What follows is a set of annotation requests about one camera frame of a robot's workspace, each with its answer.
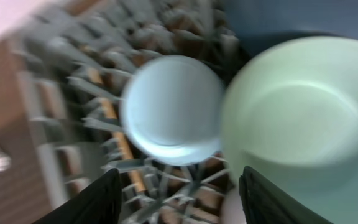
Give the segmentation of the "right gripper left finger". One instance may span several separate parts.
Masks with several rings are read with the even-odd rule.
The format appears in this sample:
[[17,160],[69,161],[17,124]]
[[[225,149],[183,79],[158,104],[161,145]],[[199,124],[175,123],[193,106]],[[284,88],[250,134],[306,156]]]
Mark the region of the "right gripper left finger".
[[118,224],[121,206],[120,174],[111,169],[34,224]]

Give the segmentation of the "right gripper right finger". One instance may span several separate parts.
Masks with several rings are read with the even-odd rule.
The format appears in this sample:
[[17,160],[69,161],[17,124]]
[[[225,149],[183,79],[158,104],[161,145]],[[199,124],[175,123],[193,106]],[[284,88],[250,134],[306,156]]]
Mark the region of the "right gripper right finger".
[[250,166],[239,177],[239,194],[248,224],[332,224]]

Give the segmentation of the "pink cup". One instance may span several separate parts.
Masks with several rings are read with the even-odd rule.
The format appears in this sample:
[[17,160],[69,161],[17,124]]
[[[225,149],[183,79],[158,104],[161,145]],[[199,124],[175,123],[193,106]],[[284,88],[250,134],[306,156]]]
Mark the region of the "pink cup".
[[[12,157],[11,168],[0,173],[0,223],[32,223],[53,209],[19,80],[25,70],[21,34],[0,41],[0,146]],[[245,219],[233,188],[224,196],[220,217],[219,223]]]

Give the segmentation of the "light green saucer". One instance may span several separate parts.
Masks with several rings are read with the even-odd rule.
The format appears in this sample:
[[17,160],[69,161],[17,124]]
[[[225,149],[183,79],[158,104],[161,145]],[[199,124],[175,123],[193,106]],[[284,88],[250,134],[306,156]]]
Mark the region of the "light green saucer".
[[358,223],[358,40],[304,37],[248,62],[226,92],[223,155],[332,223]]

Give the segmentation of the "wooden chopstick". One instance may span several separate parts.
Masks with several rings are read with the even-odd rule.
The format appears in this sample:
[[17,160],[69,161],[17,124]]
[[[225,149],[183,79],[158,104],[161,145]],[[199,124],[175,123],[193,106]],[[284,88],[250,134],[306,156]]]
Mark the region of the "wooden chopstick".
[[[101,75],[99,74],[99,71],[97,69],[89,68],[87,73],[88,73],[89,79],[93,83],[98,84],[98,85],[103,85],[103,79],[101,78]],[[107,98],[102,97],[99,100],[99,102],[103,108],[104,115],[106,118],[109,118],[109,119],[117,118],[115,109],[114,109],[112,103]],[[114,138],[114,140],[116,140],[116,142],[117,142],[117,145],[120,149],[123,160],[125,162],[134,162],[135,159],[133,157],[132,151],[129,147],[129,143],[127,142],[127,139],[126,139],[124,133],[122,131],[113,131],[111,134],[112,134],[112,137]],[[145,192],[146,191],[142,177],[138,170],[130,171],[129,177],[131,179],[131,182],[135,185],[135,190],[137,192]]]

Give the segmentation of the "light blue bowl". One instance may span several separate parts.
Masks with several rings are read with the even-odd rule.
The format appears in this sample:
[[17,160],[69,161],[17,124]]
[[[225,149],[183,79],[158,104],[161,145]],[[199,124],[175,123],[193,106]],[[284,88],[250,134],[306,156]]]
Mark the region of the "light blue bowl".
[[205,161],[222,148],[224,85],[204,63],[182,55],[147,62],[122,92],[120,120],[129,140],[171,166]]

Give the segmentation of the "dark blue plate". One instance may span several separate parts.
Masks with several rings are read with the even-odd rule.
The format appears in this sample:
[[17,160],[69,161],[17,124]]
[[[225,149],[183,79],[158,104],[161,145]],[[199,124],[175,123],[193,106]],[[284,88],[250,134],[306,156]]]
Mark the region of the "dark blue plate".
[[225,0],[223,6],[230,28],[251,56],[300,37],[358,40],[358,0]]

